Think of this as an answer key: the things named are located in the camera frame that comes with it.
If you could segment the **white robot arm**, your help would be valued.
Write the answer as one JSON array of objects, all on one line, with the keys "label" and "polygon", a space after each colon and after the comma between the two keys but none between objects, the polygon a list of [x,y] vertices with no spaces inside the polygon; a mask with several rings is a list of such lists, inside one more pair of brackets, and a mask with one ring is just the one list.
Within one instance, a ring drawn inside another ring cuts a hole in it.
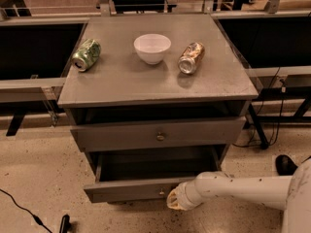
[{"label": "white robot arm", "polygon": [[203,172],[171,190],[166,203],[188,211],[215,197],[233,197],[284,212],[281,233],[311,233],[311,159],[292,176],[233,178]]}]

